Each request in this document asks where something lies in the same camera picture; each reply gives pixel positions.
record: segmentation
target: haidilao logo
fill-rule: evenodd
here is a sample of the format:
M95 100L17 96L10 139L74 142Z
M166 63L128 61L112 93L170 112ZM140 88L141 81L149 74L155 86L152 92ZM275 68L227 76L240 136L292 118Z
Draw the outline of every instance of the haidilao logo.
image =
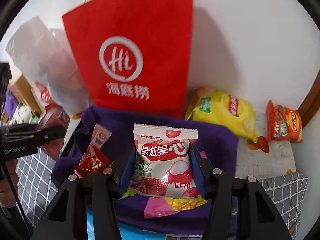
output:
M101 140L104 140L104 139L106 138L106 135L105 135L104 133L100 133L100 134L99 134L99 138L100 138Z
M99 60L110 77L122 82L136 79L143 67L143 57L138 46L122 36L105 40L100 48Z

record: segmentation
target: orange chip bag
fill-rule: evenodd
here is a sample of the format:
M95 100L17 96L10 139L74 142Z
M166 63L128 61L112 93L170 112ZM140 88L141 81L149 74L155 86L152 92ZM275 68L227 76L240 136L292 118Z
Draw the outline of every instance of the orange chip bag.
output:
M274 106L269 101L266 114L268 142L285 140L302 143L302 122L297 111L283 106Z

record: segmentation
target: snack packet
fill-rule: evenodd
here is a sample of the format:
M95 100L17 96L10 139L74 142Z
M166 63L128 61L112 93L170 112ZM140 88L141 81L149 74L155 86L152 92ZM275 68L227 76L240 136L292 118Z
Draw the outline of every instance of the snack packet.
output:
M302 122L297 111L274 106L271 101L267 104L268 142L292 141L302 143Z
M130 197L130 196L134 196L136 193L133 192L132 190L128 189L120 199L126 198L126 197Z
M93 128L91 142L81 157L79 165L75 167L75 173L80 177L88 174L97 174L108 167L111 161L100 150L101 146L109 139L111 132L103 126L96 124Z
M144 209L144 218L164 217L173 215L183 210L194 209L206 204L201 195L197 199L154 198L150 197Z
M129 188L140 195L198 198L187 155L198 130L134 124L137 159Z
M186 120L209 122L229 128L236 136L258 141L252 103L212 88L196 91Z

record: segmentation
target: checkered cloth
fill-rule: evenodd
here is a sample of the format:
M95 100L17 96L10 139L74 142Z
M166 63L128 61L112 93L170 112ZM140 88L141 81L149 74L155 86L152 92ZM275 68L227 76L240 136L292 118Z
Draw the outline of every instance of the checkered cloth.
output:
M54 160L40 149L37 154L18 159L19 199L33 226L58 191L51 182L54 164Z
M299 231L300 211L308 178L301 172L294 172L259 181L281 214L288 230L295 239Z

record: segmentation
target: purple cloth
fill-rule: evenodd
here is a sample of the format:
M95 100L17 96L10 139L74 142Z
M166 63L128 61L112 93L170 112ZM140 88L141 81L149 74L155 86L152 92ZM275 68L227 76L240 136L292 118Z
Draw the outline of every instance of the purple cloth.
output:
M230 175L235 174L238 138L226 127L165 116L115 111L96 106L83 112L81 121L84 127L74 134L76 143L74 154L59 158L53 168L52 181L58 188L69 175L73 174L73 166L79 163L82 153L88 147L96 123L112 131L111 137L101 148L110 160L126 152L128 145L134 145L134 123L198 129L198 140L195 144L199 152L205 151L214 167ZM140 195L115 200L115 211L119 222L150 231L176 234L202 234L207 227L210 203L166 217L144 219L143 211L147 201L148 197Z
M17 109L18 101L14 97L14 95L7 90L7 95L5 98L5 104L3 111L8 115L9 119L12 119L14 112Z

